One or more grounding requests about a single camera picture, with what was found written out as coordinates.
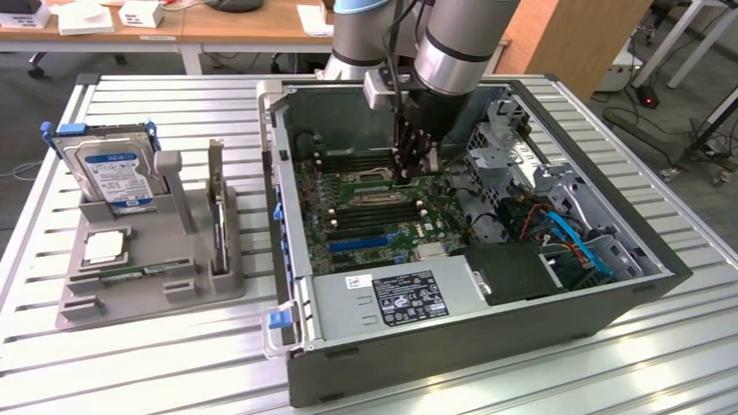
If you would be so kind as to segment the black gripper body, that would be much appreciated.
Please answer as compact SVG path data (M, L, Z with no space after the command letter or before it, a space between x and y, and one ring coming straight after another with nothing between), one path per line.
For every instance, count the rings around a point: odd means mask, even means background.
M441 142L467 102L469 94L445 95L430 89L411 91L403 104L403 118L414 136L425 142Z

